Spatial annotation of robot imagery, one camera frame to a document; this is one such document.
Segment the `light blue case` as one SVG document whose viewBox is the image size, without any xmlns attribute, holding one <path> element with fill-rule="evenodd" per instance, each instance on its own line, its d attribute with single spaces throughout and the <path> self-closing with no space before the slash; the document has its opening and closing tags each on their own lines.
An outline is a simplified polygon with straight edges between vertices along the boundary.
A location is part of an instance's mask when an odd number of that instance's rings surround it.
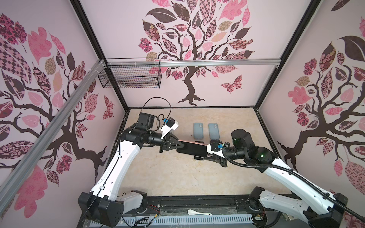
<svg viewBox="0 0 365 228">
<path fill-rule="evenodd" d="M 217 123 L 209 123 L 208 130 L 209 130 L 210 140 L 219 140 L 220 139 L 219 127 L 218 127 Z"/>
<path fill-rule="evenodd" d="M 203 124 L 202 123 L 194 123 L 193 124 L 193 137 L 196 140 L 201 140 L 204 138 L 203 136 Z"/>
</svg>

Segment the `black phone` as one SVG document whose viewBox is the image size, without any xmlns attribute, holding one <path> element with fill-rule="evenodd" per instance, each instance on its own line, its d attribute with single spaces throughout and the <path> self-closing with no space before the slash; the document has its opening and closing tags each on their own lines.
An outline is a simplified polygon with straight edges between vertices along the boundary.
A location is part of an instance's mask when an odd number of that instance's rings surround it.
<svg viewBox="0 0 365 228">
<path fill-rule="evenodd" d="M 192 155 L 195 157 L 205 158 L 208 156 L 207 146 L 199 142 L 180 141 L 182 148 L 176 149 L 178 153 Z"/>
</svg>

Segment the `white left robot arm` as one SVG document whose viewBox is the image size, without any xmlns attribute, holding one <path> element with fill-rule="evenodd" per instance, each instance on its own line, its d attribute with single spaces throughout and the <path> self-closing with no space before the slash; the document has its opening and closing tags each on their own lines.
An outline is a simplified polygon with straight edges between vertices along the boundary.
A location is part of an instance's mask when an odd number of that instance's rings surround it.
<svg viewBox="0 0 365 228">
<path fill-rule="evenodd" d="M 140 113 L 138 121 L 126 128 L 121 136 L 116 153 L 90 192 L 83 192 L 78 198 L 82 210 L 78 228 L 86 220 L 95 221 L 107 227 L 115 227 L 122 216 L 138 208 L 146 208 L 147 194 L 131 191 L 118 200 L 121 183 L 138 153 L 145 145 L 158 146 L 160 152 L 180 149 L 183 143 L 172 134 L 179 123 L 169 117 L 161 128 L 152 130 L 154 119 L 151 114 Z"/>
</svg>

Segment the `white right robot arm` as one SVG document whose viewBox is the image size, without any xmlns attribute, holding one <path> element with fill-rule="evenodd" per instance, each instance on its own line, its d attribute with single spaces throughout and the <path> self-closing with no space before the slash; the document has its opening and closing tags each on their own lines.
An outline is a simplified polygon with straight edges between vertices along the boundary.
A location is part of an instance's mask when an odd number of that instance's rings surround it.
<svg viewBox="0 0 365 228">
<path fill-rule="evenodd" d="M 340 227 L 348 202 L 344 195 L 332 194 L 313 184 L 274 152 L 256 146 L 245 130 L 234 130 L 231 137 L 232 144 L 212 140 L 207 152 L 236 166 L 256 169 L 279 181 L 298 197 L 294 199 L 255 187 L 248 197 L 252 210 L 273 209 L 300 219 L 311 228 Z"/>
</svg>

